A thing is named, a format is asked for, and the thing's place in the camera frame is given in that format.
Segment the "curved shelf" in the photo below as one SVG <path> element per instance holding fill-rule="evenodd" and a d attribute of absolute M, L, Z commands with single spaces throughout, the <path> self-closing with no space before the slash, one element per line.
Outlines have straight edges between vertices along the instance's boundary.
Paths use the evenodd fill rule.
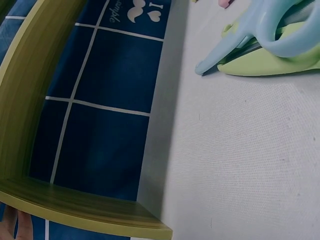
<path fill-rule="evenodd" d="M 43 102 L 85 3 L 86 0 L 37 0 L 0 66 L 0 202 L 75 228 L 169 240 L 172 230 L 137 202 L 92 195 L 27 177 Z"/>
<path fill-rule="evenodd" d="M 171 239 L 172 230 L 134 201 L 97 196 L 31 178 L 0 181 L 0 200 L 50 221 L 98 233 Z"/>

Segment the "mustache print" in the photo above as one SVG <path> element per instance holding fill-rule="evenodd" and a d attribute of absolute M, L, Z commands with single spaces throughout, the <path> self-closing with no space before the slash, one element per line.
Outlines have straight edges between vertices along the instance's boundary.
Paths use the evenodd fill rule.
<path fill-rule="evenodd" d="M 132 2 L 134 7 L 128 11 L 127 17 L 131 22 L 136 23 L 135 18 L 144 12 L 142 8 L 146 5 L 146 2 L 145 0 L 133 0 Z"/>

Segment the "white fabric surface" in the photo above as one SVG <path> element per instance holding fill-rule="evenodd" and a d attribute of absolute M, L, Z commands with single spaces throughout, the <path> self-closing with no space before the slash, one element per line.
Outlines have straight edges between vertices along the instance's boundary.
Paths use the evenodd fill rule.
<path fill-rule="evenodd" d="M 174 240 L 320 239 L 320 73 L 194 73 L 249 3 L 172 4 L 138 201 Z"/>

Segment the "human finger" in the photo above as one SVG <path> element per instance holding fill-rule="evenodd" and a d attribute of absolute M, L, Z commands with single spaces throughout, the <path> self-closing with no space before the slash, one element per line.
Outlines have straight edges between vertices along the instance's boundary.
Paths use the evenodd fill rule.
<path fill-rule="evenodd" d="M 6 205 L 4 208 L 2 225 L 11 234 L 14 235 L 17 223 L 17 210 L 11 206 Z"/>
<path fill-rule="evenodd" d="M 0 240 L 14 240 L 13 236 L 8 232 L 3 222 L 0 222 Z"/>
<path fill-rule="evenodd" d="M 18 232 L 16 240 L 33 240 L 34 229 L 31 216 L 23 211 L 18 211 Z"/>

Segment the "light blue scissors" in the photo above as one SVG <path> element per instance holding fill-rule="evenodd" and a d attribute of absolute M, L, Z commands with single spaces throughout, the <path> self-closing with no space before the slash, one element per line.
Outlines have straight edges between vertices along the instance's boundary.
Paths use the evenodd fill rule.
<path fill-rule="evenodd" d="M 252 0 L 248 9 L 232 25 L 219 44 L 205 60 L 195 67 L 202 75 L 235 48 L 242 48 L 256 38 L 260 45 L 272 54 L 291 58 L 298 56 L 320 43 L 320 0 L 315 0 L 311 15 L 298 31 L 283 39 L 275 40 L 276 30 L 285 13 L 303 0 Z"/>

